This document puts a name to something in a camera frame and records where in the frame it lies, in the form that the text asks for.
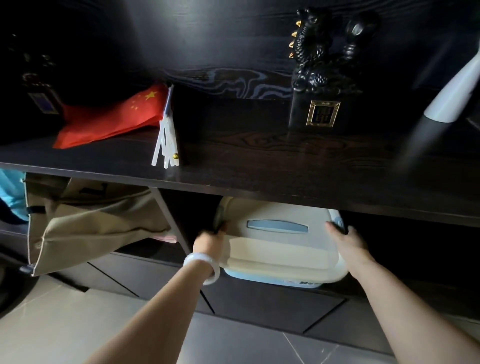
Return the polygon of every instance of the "person's right arm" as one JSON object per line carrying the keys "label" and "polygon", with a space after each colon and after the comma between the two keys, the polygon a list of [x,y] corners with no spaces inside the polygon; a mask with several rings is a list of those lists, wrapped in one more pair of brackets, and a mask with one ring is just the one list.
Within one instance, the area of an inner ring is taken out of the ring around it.
{"label": "person's right arm", "polygon": [[329,222],[326,228],[365,290],[399,364],[480,363],[480,344],[375,262],[354,228],[347,235]]}

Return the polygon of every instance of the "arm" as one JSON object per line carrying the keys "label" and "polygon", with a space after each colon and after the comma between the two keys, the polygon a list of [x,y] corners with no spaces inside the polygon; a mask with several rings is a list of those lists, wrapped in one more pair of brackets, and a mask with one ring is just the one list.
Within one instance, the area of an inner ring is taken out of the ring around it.
{"label": "arm", "polygon": [[326,227],[350,273],[365,290],[400,364],[480,362],[480,344],[376,263],[354,228],[348,227],[344,235],[331,223]]}
{"label": "arm", "polygon": [[[217,235],[203,232],[193,251],[218,260],[225,228]],[[195,260],[175,276],[85,364],[175,364],[197,304],[200,288],[213,270]]]}

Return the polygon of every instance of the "red flag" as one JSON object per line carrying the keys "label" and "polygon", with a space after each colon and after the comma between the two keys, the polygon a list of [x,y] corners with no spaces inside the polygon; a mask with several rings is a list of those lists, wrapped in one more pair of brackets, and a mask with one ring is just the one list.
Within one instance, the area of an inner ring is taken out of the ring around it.
{"label": "red flag", "polygon": [[128,100],[93,108],[63,106],[67,125],[60,130],[54,148],[65,149],[129,132],[142,126],[159,126],[168,89],[153,85]]}

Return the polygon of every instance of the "white bangle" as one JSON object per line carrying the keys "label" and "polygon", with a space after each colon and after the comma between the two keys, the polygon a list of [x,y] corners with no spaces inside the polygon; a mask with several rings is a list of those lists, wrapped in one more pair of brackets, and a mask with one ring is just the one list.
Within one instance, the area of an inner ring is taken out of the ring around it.
{"label": "white bangle", "polygon": [[218,262],[214,260],[211,256],[204,253],[190,253],[187,255],[185,260],[183,261],[183,266],[189,264],[192,260],[203,260],[212,266],[214,274],[208,277],[205,282],[204,286],[208,286],[209,284],[215,283],[218,277],[220,277],[220,266]]}

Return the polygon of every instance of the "teal fabric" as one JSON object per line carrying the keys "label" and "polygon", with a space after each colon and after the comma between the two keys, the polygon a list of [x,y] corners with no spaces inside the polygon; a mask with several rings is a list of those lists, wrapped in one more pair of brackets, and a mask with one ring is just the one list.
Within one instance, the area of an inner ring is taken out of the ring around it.
{"label": "teal fabric", "polygon": [[24,178],[25,172],[0,169],[0,198],[16,216],[28,221]]}

